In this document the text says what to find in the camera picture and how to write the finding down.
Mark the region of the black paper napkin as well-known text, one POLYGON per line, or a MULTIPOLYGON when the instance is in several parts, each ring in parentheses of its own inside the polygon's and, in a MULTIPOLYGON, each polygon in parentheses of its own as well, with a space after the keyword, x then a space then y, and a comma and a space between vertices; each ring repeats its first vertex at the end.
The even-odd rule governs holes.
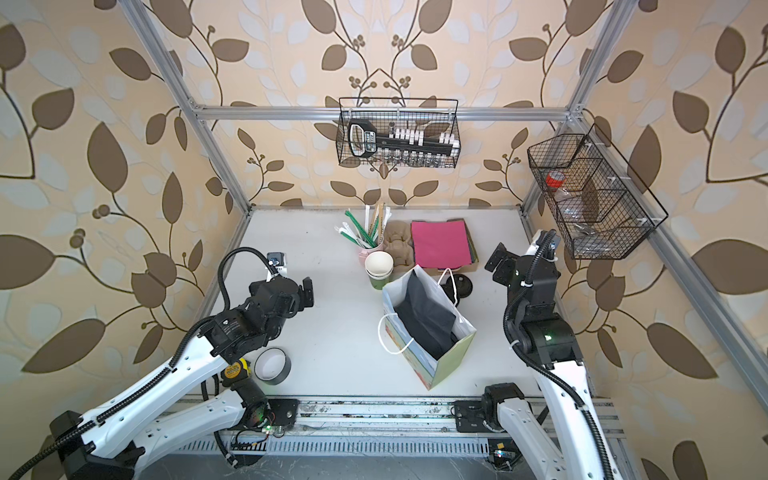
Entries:
POLYGON ((405 298, 394 306, 409 335, 435 360, 456 343, 452 333, 456 315, 427 291, 427 284, 415 273, 407 281, 405 298))

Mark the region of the green white paper bag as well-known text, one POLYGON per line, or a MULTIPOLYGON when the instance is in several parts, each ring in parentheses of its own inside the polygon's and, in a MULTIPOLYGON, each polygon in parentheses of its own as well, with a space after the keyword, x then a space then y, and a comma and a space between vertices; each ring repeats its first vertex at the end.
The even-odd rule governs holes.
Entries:
POLYGON ((405 358, 428 390, 460 366, 474 339, 476 328, 458 310, 472 291, 463 274, 445 269, 435 279, 418 265, 382 289, 379 343, 405 358))

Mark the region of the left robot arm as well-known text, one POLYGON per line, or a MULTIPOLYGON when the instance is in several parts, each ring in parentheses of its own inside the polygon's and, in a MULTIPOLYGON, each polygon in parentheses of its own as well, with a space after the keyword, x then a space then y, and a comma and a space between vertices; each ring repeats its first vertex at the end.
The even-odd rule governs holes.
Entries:
POLYGON ((69 479, 131 479, 198 437, 230 428, 270 433, 292 425, 297 401, 271 406, 250 378, 245 357, 277 339, 286 320, 314 306, 313 283, 287 278, 280 254, 268 257, 249 248, 268 275, 251 283, 246 300, 234 306, 224 270, 241 251, 228 252, 219 264, 224 302, 219 313, 198 320, 168 361, 124 392, 84 414, 57 417, 51 444, 12 478, 23 478, 55 456, 69 479))

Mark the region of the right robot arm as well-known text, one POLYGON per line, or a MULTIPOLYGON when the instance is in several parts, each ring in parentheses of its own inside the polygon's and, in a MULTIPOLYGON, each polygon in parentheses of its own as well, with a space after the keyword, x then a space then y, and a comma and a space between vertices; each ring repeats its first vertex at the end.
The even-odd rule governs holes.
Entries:
POLYGON ((583 355, 572 327, 555 310, 559 241, 555 230, 540 230, 525 254, 498 245, 485 265, 507 289, 504 336, 533 371, 545 407, 535 413, 514 383, 489 385, 479 400, 455 402, 456 427, 504 435, 489 446, 488 462, 497 471, 526 463, 538 479, 619 479, 583 355))

